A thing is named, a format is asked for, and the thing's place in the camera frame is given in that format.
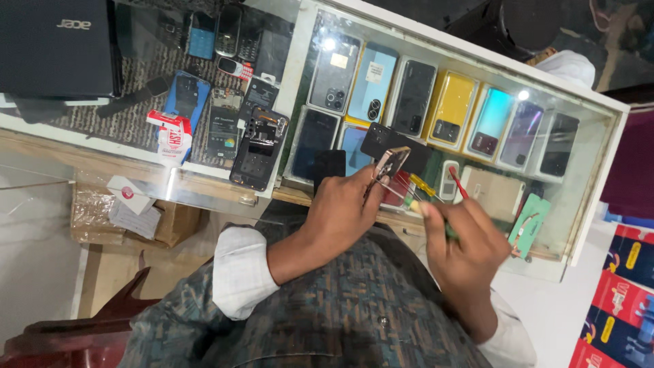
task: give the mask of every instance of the paper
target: paper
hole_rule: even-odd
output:
[[[137,215],[127,205],[117,200],[111,207],[111,211],[109,211],[109,222],[135,232],[143,238],[154,240],[154,232],[157,229],[162,212],[156,207],[150,207],[146,212]]]
[[[347,68],[347,56],[333,53],[332,61],[330,62],[333,66],[342,67],[343,69]]]
[[[375,62],[370,62],[368,72],[366,73],[366,81],[370,83],[381,83],[381,76],[384,74],[384,66]]]

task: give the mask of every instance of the acer logo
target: acer logo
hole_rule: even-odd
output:
[[[57,25],[59,28],[73,28],[73,29],[85,29],[89,30],[91,28],[91,22],[81,21],[81,20],[70,20],[62,19],[61,23]]]

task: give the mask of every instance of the laptop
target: laptop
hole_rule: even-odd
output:
[[[21,97],[120,95],[114,3],[3,1],[0,92]]]

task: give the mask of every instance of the phone battery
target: phone battery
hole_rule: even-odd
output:
[[[239,127],[245,127],[245,122],[250,120],[250,115],[252,115],[255,106],[262,109],[272,109],[278,93],[279,88],[253,78],[245,93],[245,99],[239,112]]]

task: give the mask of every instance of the shirt cuff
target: shirt cuff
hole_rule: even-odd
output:
[[[223,231],[213,260],[213,302],[220,311],[231,320],[245,320],[277,290],[268,269],[266,238],[250,228]]]

